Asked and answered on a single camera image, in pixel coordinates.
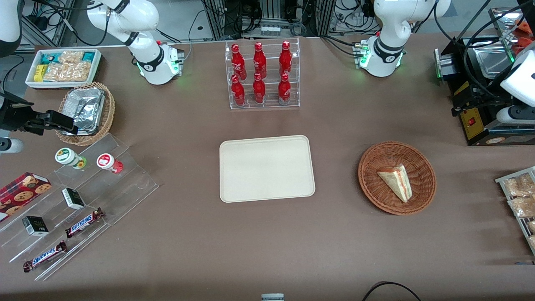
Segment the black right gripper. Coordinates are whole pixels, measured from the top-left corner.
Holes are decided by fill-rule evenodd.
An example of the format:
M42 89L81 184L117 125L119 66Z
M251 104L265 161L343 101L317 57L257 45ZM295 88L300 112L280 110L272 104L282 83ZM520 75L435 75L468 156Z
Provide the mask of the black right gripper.
M45 125L42 113L33 110L33 103L11 93L1 93L1 97L3 98L0 109L0 127L2 130L43 135L44 130L50 129ZM56 131L58 135L79 135L79 129L75 126L74 119L58 111L49 110L49 124L61 129Z

